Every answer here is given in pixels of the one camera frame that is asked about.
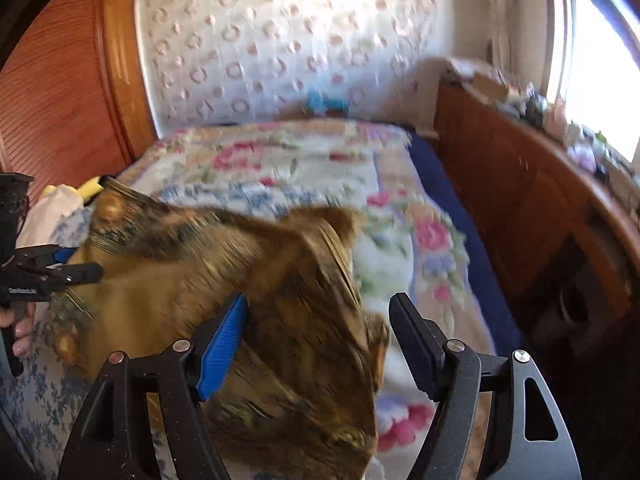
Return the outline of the person's left hand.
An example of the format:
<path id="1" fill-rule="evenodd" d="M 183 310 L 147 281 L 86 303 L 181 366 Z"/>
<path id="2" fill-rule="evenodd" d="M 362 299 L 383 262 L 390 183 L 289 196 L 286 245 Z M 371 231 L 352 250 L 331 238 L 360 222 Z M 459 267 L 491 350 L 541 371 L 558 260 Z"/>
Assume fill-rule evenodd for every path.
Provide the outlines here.
<path id="1" fill-rule="evenodd" d="M 34 330 L 36 305 L 31 302 L 25 306 L 24 316 L 17 321 L 15 312 L 2 309 L 0 316 L 0 326 L 2 328 L 12 328 L 15 342 L 12 346 L 14 356 L 23 359 L 28 356 L 32 348 L 32 331 Z"/>

